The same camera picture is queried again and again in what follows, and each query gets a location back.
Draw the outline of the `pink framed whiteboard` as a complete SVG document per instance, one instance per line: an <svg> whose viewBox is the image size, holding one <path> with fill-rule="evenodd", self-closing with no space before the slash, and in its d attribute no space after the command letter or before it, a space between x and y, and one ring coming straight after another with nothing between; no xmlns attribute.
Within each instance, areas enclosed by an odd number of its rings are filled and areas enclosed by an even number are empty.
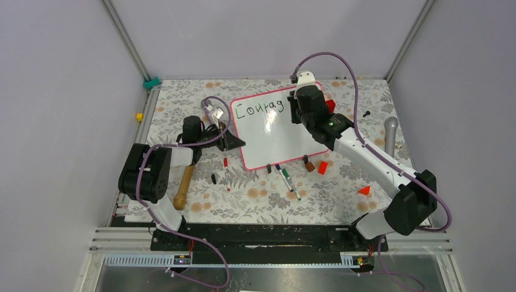
<svg viewBox="0 0 516 292"><path fill-rule="evenodd" d="M328 151L303 125L291 122L287 97L294 89L277 89L230 103L236 136L246 143L240 148L245 169L256 170Z"/></svg>

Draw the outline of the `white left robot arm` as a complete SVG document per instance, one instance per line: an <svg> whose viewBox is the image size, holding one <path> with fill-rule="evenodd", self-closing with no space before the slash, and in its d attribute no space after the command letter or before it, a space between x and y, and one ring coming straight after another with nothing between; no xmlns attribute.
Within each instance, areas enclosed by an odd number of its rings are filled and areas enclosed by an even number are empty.
<svg viewBox="0 0 516 292"><path fill-rule="evenodd" d="M200 117L188 116L183 120L183 131L175 144L155 147L140 143L132 145L118 180L119 192L149 212L156 227L167 232L165 241L171 248L183 249L188 244L189 234L180 228L184 218L177 207L186 204L193 170L203 149L216 147L220 151L229 151L245 144L229 131L224 122L207 127ZM176 201L166 194L173 167L184 167Z"/></svg>

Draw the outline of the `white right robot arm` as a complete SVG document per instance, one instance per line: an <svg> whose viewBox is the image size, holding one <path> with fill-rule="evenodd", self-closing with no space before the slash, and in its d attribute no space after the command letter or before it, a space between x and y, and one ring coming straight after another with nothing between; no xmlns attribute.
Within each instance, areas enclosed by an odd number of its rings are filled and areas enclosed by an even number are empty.
<svg viewBox="0 0 516 292"><path fill-rule="evenodd" d="M388 207L351 224L351 247L363 251L374 238L391 232L410 235L437 209L437 200L431 194L436 190L435 176L428 170L418 173L384 156L383 150L361 136L350 119L330 112L316 85L291 91L287 100L293 123L303 125L315 141L366 171L391 198Z"/></svg>

